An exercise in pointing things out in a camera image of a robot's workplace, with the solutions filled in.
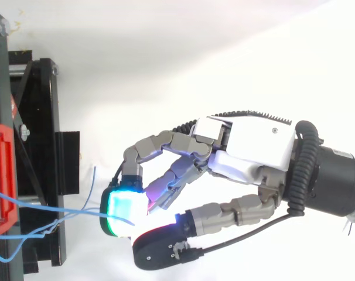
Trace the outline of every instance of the green light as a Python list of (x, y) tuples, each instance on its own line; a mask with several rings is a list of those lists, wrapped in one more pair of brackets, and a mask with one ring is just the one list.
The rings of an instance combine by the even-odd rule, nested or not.
[[(108, 199), (108, 215), (125, 218), (137, 225), (148, 213), (149, 200), (145, 193), (116, 190), (110, 193)], [(107, 225), (112, 234), (118, 237), (130, 237), (134, 227), (112, 218), (107, 219)]]

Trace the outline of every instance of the white background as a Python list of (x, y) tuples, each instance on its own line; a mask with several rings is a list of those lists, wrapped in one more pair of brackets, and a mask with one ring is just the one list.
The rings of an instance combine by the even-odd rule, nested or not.
[[(313, 122), (325, 145), (355, 155), (355, 0), (0, 0), (11, 50), (50, 57), (58, 76), (60, 127), (81, 131), (81, 194), (93, 167), (92, 205), (136, 141), (223, 111), (253, 109)], [(144, 165), (145, 185), (174, 159)], [(209, 175), (186, 187), (173, 212), (248, 193)], [(286, 205), (277, 215), (285, 214)], [(129, 240), (97, 218), (66, 223), (66, 263), (40, 263), (35, 280), (355, 280), (355, 226), (306, 211), (240, 244), (156, 272), (138, 269)], [(216, 244), (253, 227), (192, 239)]]

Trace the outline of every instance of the robotic hand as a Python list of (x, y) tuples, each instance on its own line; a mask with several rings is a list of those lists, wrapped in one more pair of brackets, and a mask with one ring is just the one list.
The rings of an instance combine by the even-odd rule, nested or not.
[[(235, 198), (229, 203), (210, 203), (176, 215), (176, 223), (139, 236), (133, 244), (135, 264), (155, 270), (193, 261), (285, 219), (304, 215), (309, 207), (355, 222), (355, 158), (322, 146), (316, 128), (307, 121), (296, 126), (286, 119), (254, 111), (237, 111), (200, 118), (173, 131), (163, 131), (124, 152), (122, 180), (115, 175), (103, 193), (101, 212), (108, 212), (113, 191), (146, 194), (149, 213), (167, 209), (186, 184), (209, 172), (216, 177), (258, 186), (258, 195)], [(163, 150), (178, 155), (170, 169), (142, 188), (141, 163)], [(257, 224), (272, 217), (281, 200), (288, 214), (243, 236), (206, 249), (190, 248), (187, 238), (219, 232), (231, 225)], [(106, 218), (103, 230), (113, 235)]]

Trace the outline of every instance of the blue wire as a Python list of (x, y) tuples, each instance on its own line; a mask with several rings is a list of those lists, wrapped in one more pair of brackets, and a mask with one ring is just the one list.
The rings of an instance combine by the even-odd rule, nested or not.
[(49, 207), (49, 206), (38, 206), (38, 205), (33, 205), (29, 203), (24, 203), (22, 201), (19, 201), (17, 199), (13, 199), (11, 197), (8, 197), (7, 195), (4, 195), (3, 193), (0, 193), (0, 198), (6, 199), (14, 204), (17, 204), (19, 206), (27, 207), (27, 208), (33, 208), (33, 209), (38, 209), (38, 210), (43, 210), (43, 211), (53, 211), (53, 212), (67, 212), (71, 214), (84, 214), (84, 215), (95, 215), (97, 217), (101, 218), (114, 218), (119, 221), (123, 221), (126, 224), (134, 226), (135, 224), (133, 222), (130, 222), (126, 220), (125, 218), (120, 218), (116, 217), (114, 215), (108, 215), (108, 214), (102, 214), (102, 213), (94, 213), (90, 211), (84, 211), (84, 210), (75, 210), (75, 209), (67, 209), (67, 208), (59, 208), (59, 207)]
[(8, 259), (5, 259), (5, 258), (0, 256), (0, 262), (8, 263), (11, 260), (13, 260), (14, 257), (17, 255), (17, 253), (20, 251), (23, 243), (27, 239), (29, 239), (29, 238), (44, 238), (46, 234), (51, 234), (54, 231), (54, 229), (58, 226), (59, 223), (65, 221), (65, 220), (74, 218), (74, 217), (78, 216), (79, 214), (92, 214), (92, 215), (97, 215), (99, 217), (111, 217), (111, 218), (115, 218), (117, 220), (121, 220), (123, 222), (126, 222), (127, 224), (134, 225), (130, 221), (128, 221), (126, 219), (123, 219), (123, 218), (118, 218), (116, 216), (109, 216), (107, 214), (89, 212), (89, 210), (99, 210), (99, 208), (88, 208), (88, 209), (85, 209), (86, 205), (88, 204), (88, 202), (90, 200), (91, 194), (93, 192), (96, 170), (97, 170), (97, 167), (94, 167), (93, 181), (91, 183), (90, 192), (89, 192), (88, 198), (86, 199), (86, 202), (85, 202), (84, 206), (81, 208), (80, 211), (79, 210), (73, 210), (73, 209), (48, 207), (48, 206), (36, 206), (36, 205), (24, 203), (24, 202), (19, 201), (19, 200), (15, 200), (15, 199), (13, 199), (11, 197), (8, 197), (8, 196), (0, 193), (0, 197), (1, 198), (4, 198), (4, 199), (6, 199), (6, 200), (8, 200), (10, 202), (13, 202), (15, 204), (23, 205), (25, 207), (35, 208), (35, 209), (39, 209), (39, 210), (46, 210), (46, 211), (57, 211), (57, 212), (68, 211), (69, 212), (63, 218), (61, 218), (59, 220), (54, 220), (51, 224), (48, 224), (48, 225), (45, 225), (44, 227), (40, 227), (38, 229), (35, 229), (32, 232), (30, 232), (29, 234), (26, 234), (26, 235), (0, 235), (0, 239), (22, 239), (20, 244), (18, 245), (18, 247), (15, 249), (14, 253)]
[[(87, 209), (84, 209), (86, 211), (89, 211), (89, 210), (99, 210), (99, 208), (87, 208)], [(61, 223), (62, 221), (65, 221), (65, 220), (69, 220), (71, 218), (74, 218), (76, 217), (78, 214), (67, 214), (66, 216), (64, 216), (63, 218), (59, 219), (59, 220), (54, 220), (51, 224), (49, 225), (45, 225), (42, 229), (42, 230), (45, 230), (47, 228), (49, 228), (51, 226), (51, 230), (48, 230), (46, 232), (43, 232), (41, 234), (33, 234), (34, 231), (28, 233), (28, 234), (22, 234), (22, 235), (0, 235), (0, 240), (14, 240), (14, 239), (29, 239), (29, 238), (44, 238), (46, 234), (50, 234), (55, 228), (56, 226)]]

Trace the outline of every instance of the black metal frame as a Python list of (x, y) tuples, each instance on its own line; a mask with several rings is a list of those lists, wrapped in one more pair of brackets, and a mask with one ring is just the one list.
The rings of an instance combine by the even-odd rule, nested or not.
[[(9, 64), (23, 64), (22, 76), (9, 76)], [(63, 195), (78, 194), (80, 133), (60, 132), (56, 73), (51, 59), (32, 60), (32, 52), (7, 51), (6, 37), (0, 35), (0, 123), (13, 126), (19, 198), (35, 196), (41, 205), (63, 207)], [(12, 116), (13, 105), (17, 112)], [(21, 138), (21, 125), (30, 136)], [(20, 222), (9, 234), (27, 234), (63, 213), (20, 208)], [(9, 256), (19, 241), (0, 241), (0, 254)], [(43, 239), (31, 239), (22, 254), (7, 264), (0, 263), (1, 281), (22, 281), (23, 274), (38, 272), (38, 261), (51, 260), (60, 266), (66, 260), (64, 223)]]
[[(80, 134), (59, 131), (54, 62), (33, 61), (32, 56), (22, 61), (18, 58), (22, 52), (11, 53), (10, 64), (17, 61), (26, 65), (22, 77), (11, 77), (11, 91), (15, 103), (19, 103), (13, 120), (19, 196), (37, 195), (42, 205), (64, 207), (63, 195), (79, 191)], [(30, 130), (26, 142), (20, 135), (23, 124)], [(29, 233), (63, 216), (63, 213), (21, 208), (21, 232)], [(66, 260), (64, 223), (45, 238), (26, 242), (22, 250), (24, 274), (38, 272), (38, 261), (51, 260), (52, 266), (62, 265)]]

